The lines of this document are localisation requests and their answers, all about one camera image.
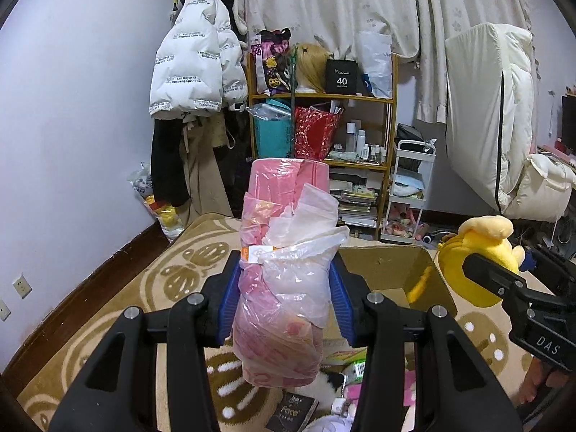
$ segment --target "beige pants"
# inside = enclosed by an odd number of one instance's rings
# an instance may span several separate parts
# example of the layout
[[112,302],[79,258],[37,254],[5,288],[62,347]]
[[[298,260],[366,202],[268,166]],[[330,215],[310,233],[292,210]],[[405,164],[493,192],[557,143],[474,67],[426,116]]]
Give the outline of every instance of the beige pants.
[[208,126],[199,126],[197,121],[189,122],[184,129],[186,135],[180,146],[184,163],[186,187],[190,200],[176,210],[184,227],[198,216],[217,212],[232,216],[226,190],[212,151],[212,132]]

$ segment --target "white puffer jacket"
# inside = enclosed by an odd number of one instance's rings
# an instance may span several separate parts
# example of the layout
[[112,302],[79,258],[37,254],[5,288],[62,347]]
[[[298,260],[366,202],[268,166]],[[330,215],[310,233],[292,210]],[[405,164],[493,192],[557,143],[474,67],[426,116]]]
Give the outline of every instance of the white puffer jacket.
[[156,52],[150,114],[163,120],[187,113],[211,116],[244,102],[242,50],[220,0],[186,0]]

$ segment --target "black box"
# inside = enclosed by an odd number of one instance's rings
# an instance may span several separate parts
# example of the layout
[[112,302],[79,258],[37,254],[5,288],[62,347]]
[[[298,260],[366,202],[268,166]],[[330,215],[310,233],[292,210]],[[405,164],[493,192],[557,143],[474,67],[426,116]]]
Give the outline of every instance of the black box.
[[353,60],[328,60],[326,62],[326,92],[329,94],[356,95],[358,64]]
[[266,424],[273,432],[301,432],[316,411],[318,401],[307,396],[284,392],[276,412]]

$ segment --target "white curtain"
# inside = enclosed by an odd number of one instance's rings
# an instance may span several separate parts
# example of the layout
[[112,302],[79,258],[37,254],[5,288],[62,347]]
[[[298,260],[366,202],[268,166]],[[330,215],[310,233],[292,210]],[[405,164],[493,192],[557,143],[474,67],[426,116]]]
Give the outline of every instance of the white curtain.
[[[446,122],[447,78],[444,41],[484,22],[531,30],[527,0],[417,0],[420,20],[420,74],[417,119]],[[534,40],[531,54],[536,87]],[[532,130],[536,137],[536,108]]]
[[356,54],[355,34],[392,35],[392,51],[406,60],[419,50],[416,0],[239,0],[248,34],[289,27],[290,42],[320,44],[338,58]]

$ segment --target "bamboo shelf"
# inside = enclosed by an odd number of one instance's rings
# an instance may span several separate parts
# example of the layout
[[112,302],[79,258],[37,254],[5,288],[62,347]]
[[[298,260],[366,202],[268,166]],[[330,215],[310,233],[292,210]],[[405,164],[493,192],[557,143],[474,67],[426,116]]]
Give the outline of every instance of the bamboo shelf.
[[[251,107],[269,98],[290,99],[290,94],[276,94],[268,96],[256,92],[256,73],[252,54],[248,55],[247,81],[248,81],[248,105]],[[384,114],[382,115],[382,140],[380,144],[386,145],[386,162],[383,164],[368,164],[358,162],[337,161],[334,159],[324,159],[330,167],[351,167],[362,168],[378,172],[383,172],[382,184],[377,202],[378,213],[376,217],[376,228],[374,229],[374,239],[379,240],[382,218],[384,217],[384,206],[388,202],[388,181],[390,179],[390,168],[394,155],[394,136],[396,135],[396,106],[398,97],[398,56],[392,55],[392,99],[369,97],[363,95],[342,95],[325,93],[296,93],[296,103],[305,99],[330,99],[330,100],[356,100],[360,102],[372,102],[382,105]],[[250,143],[252,147],[252,157],[258,159],[256,148],[256,136],[254,133],[254,120],[250,115]]]

